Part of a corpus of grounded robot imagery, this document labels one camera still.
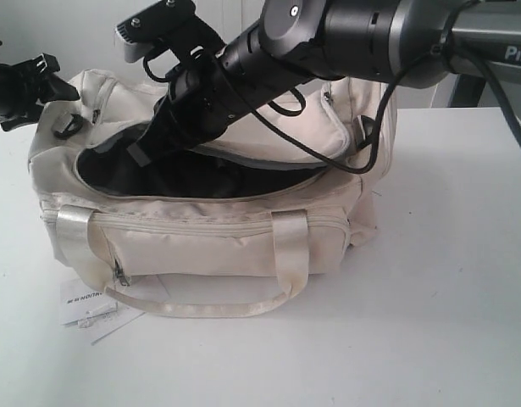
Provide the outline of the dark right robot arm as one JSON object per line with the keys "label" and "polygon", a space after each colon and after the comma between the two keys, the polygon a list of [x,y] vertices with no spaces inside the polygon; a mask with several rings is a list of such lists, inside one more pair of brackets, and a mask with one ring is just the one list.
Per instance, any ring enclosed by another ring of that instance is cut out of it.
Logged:
{"label": "dark right robot arm", "polygon": [[129,153],[141,166],[219,138],[227,127],[314,79],[426,88],[448,74],[484,78],[521,148],[503,82],[521,84],[521,1],[267,1],[233,42],[191,1],[160,1],[117,26],[125,58],[172,52],[168,91]]}

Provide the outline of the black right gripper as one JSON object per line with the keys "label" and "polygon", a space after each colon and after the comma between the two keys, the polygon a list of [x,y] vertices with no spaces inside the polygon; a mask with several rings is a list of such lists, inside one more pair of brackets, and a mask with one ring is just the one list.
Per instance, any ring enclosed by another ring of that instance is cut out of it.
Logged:
{"label": "black right gripper", "polygon": [[203,49],[191,68],[174,70],[168,91],[146,130],[128,148],[140,167],[195,148],[294,88],[294,69],[259,47]]}

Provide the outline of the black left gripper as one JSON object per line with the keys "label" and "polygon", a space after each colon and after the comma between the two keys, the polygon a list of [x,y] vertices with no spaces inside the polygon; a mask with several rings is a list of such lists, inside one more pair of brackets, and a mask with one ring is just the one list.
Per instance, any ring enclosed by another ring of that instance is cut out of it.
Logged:
{"label": "black left gripper", "polygon": [[80,99],[77,89],[55,75],[57,72],[57,59],[46,53],[15,65],[0,63],[0,126],[3,131],[35,124],[46,103]]}

